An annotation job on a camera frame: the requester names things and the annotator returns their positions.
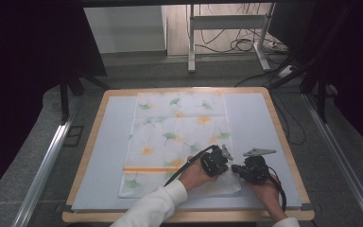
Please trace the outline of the white table mat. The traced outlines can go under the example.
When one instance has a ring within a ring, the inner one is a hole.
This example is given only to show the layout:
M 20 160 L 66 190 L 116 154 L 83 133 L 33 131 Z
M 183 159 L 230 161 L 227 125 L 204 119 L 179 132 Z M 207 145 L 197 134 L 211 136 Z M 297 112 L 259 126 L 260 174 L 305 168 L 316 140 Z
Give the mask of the white table mat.
M 246 152 L 266 151 L 282 181 L 286 203 L 303 201 L 293 180 L 265 97 L 261 93 L 152 92 L 109 96 L 86 172 L 72 208 L 112 212 L 130 208 L 165 185 L 194 156 L 212 145 L 242 165 Z

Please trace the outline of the white metal desk frame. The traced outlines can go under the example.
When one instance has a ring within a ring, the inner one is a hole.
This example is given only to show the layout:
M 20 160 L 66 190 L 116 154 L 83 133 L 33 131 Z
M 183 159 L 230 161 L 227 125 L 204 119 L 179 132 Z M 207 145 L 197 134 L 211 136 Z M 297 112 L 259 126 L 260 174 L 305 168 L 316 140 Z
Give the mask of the white metal desk frame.
M 196 16 L 195 7 L 191 5 L 188 22 L 188 72 L 194 73 L 196 71 L 195 31 L 215 29 L 259 29 L 261 33 L 258 40 L 253 43 L 253 48 L 263 70 L 269 72 L 270 66 L 264 54 L 263 44 L 268 32 L 274 6 L 275 4 L 271 3 L 266 14 Z

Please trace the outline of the white leaf-print zippered mesh bag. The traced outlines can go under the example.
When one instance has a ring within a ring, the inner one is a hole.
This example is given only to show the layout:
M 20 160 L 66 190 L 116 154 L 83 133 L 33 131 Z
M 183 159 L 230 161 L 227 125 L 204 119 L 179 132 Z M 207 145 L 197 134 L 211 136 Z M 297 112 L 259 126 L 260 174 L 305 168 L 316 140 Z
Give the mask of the white leaf-print zippered mesh bag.
M 223 93 L 138 94 L 119 196 L 144 197 L 212 145 L 233 150 Z

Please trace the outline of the person's left hand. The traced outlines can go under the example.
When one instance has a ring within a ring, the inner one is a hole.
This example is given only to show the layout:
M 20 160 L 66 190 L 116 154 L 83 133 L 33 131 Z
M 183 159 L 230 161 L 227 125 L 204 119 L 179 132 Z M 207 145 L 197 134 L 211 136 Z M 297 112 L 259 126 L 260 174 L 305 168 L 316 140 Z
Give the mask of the person's left hand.
M 200 160 L 192 162 L 192 159 L 192 156 L 187 158 L 190 166 L 179 177 L 179 181 L 187 191 L 197 188 L 204 183 L 217 181 L 217 177 L 210 177 L 205 173 L 201 167 Z

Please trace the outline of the black floor socket cover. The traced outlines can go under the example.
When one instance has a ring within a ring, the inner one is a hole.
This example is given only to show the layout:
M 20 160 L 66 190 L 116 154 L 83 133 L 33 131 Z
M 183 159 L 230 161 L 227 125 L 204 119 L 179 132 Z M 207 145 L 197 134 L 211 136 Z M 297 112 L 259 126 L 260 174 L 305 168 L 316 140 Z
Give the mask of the black floor socket cover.
M 66 134 L 63 145 L 69 148 L 77 147 L 80 142 L 83 130 L 83 126 L 71 126 Z

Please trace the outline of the dark curtain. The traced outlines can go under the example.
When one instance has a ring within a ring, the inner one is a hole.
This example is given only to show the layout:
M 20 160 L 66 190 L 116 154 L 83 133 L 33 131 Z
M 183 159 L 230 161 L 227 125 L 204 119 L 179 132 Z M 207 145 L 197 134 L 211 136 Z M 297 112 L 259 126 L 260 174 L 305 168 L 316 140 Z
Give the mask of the dark curtain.
M 62 81 L 103 76 L 84 8 L 67 0 L 0 0 L 0 179 Z
M 304 65 L 335 33 L 315 73 L 337 89 L 335 103 L 363 136 L 363 0 L 288 0 L 275 5 L 268 33 Z

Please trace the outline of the wooden-rimmed table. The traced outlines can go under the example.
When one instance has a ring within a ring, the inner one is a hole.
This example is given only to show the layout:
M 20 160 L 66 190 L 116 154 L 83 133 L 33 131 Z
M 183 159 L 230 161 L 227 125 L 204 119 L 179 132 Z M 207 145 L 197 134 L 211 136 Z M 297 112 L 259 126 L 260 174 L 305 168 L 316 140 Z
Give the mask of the wooden-rimmed table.
M 64 212 L 66 222 L 110 222 L 121 218 L 135 199 L 118 196 L 121 165 L 126 157 L 126 129 L 140 93 L 177 92 L 176 88 L 110 90 L 104 93 Z M 231 115 L 236 161 L 251 148 L 274 148 L 266 161 L 276 169 L 287 197 L 286 213 L 301 221 L 315 217 L 299 169 L 285 139 L 270 94 L 263 87 L 194 87 L 187 92 L 215 92 L 226 96 Z M 269 221 L 268 213 L 249 188 L 234 197 L 189 199 L 168 223 L 232 223 Z

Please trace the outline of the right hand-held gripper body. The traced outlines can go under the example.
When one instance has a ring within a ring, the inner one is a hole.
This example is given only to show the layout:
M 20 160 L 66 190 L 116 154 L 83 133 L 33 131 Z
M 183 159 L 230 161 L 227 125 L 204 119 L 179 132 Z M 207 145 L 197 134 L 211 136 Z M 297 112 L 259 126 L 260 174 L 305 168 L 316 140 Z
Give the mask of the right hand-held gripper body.
M 253 148 L 244 153 L 243 166 L 236 167 L 236 173 L 245 181 L 261 184 L 270 178 L 264 155 L 275 153 L 274 149 Z

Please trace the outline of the aluminium floor rail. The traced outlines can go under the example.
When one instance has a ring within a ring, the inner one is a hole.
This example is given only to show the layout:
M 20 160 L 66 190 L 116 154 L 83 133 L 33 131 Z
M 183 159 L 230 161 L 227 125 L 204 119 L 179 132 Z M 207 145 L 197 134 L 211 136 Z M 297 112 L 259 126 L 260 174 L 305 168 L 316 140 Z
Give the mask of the aluminium floor rail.
M 354 169 L 347 160 L 340 144 L 337 142 L 336 137 L 333 135 L 329 125 L 324 123 L 321 117 L 318 115 L 316 109 L 316 103 L 311 95 L 304 94 L 302 99 L 307 105 L 309 112 L 311 113 L 317 127 L 319 128 L 320 134 L 323 137 L 328 149 L 332 153 L 332 156 L 337 163 L 340 172 L 342 173 L 347 185 L 351 189 L 354 198 L 359 205 L 363 213 L 363 184 L 359 181 Z
M 32 184 L 29 187 L 26 196 L 18 210 L 18 213 L 10 227 L 27 227 L 40 199 L 40 196 L 43 193 L 43 189 L 53 169 L 53 166 L 61 150 L 61 146 L 70 127 L 70 121 L 67 121 L 65 124 L 58 126 L 48 147 L 48 150 L 43 157 L 41 165 L 34 177 L 34 180 L 32 181 Z

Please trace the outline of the person's right hand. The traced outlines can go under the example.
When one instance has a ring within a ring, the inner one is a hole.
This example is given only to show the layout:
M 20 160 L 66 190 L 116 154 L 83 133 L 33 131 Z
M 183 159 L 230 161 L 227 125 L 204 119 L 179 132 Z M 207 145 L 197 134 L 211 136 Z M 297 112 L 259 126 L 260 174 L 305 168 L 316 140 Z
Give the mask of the person's right hand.
M 279 206 L 279 190 L 277 189 L 274 182 L 278 179 L 272 175 L 270 180 L 266 180 L 262 184 L 246 183 L 255 194 L 256 198 L 265 206 Z

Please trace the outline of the white cabinet panel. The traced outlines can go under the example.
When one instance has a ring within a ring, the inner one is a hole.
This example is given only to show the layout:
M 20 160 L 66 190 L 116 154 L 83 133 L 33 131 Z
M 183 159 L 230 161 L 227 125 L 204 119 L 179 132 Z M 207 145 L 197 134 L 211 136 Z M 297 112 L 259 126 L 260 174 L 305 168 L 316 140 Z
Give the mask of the white cabinet panel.
M 100 53 L 166 50 L 161 6 L 85 8 Z

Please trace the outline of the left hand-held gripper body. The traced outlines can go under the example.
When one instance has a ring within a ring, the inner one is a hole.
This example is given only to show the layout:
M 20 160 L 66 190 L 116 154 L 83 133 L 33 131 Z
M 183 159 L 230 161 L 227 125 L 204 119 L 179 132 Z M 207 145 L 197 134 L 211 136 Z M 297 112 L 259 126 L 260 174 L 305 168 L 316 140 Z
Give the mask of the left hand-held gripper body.
M 215 177 L 227 171 L 229 169 L 227 163 L 232 160 L 233 156 L 225 145 L 221 147 L 212 145 L 200 156 L 201 166 L 209 177 Z

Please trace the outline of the white power strip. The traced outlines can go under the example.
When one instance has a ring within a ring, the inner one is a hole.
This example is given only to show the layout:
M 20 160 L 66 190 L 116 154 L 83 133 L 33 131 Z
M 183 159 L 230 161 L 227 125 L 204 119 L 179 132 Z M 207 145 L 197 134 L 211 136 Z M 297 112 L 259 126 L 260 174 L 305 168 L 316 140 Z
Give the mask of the white power strip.
M 288 50 L 286 45 L 271 41 L 265 41 L 263 43 L 263 48 L 267 52 L 286 52 Z

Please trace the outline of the black metal stand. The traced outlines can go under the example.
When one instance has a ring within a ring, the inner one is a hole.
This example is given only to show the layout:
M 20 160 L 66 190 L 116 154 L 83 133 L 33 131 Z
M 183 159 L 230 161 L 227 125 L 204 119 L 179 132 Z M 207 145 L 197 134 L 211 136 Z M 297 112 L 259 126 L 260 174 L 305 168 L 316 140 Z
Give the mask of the black metal stand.
M 68 90 L 75 96 L 84 94 L 84 87 L 81 84 L 81 79 L 86 79 L 92 84 L 104 89 L 111 90 L 111 86 L 87 73 L 76 70 L 72 73 L 63 73 L 60 76 L 60 104 L 61 104 L 61 125 L 63 126 L 70 118 L 70 106 L 68 98 Z
M 316 94 L 317 105 L 316 111 L 323 123 L 325 118 L 325 98 L 326 98 L 326 75 L 325 62 L 326 55 L 331 49 L 333 41 L 336 39 L 344 21 L 346 20 L 353 6 L 352 0 L 325 0 L 326 2 L 337 4 L 336 8 L 328 14 L 328 19 L 322 24 L 311 41 L 304 43 L 298 50 L 300 53 L 303 49 L 311 52 L 310 59 L 301 63 L 297 70 L 279 79 L 269 85 L 270 89 L 277 89 L 288 83 L 294 78 L 305 74 L 300 85 L 300 91 L 303 94 L 310 94 L 315 86 L 318 87 Z

